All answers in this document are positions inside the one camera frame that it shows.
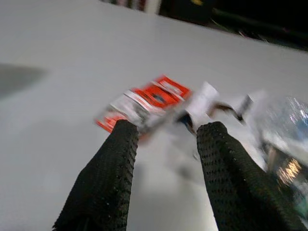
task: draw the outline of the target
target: black rubber grip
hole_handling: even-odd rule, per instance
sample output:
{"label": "black rubber grip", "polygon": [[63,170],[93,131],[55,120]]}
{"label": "black rubber grip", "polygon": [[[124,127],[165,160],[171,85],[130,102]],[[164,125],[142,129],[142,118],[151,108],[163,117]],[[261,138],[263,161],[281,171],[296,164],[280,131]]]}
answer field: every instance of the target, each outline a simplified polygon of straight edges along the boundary
{"label": "black rubber grip", "polygon": [[277,183],[220,122],[197,131],[206,190],[220,231],[306,230]]}
{"label": "black rubber grip", "polygon": [[136,126],[119,120],[78,175],[55,231],[126,230],[137,142]]}

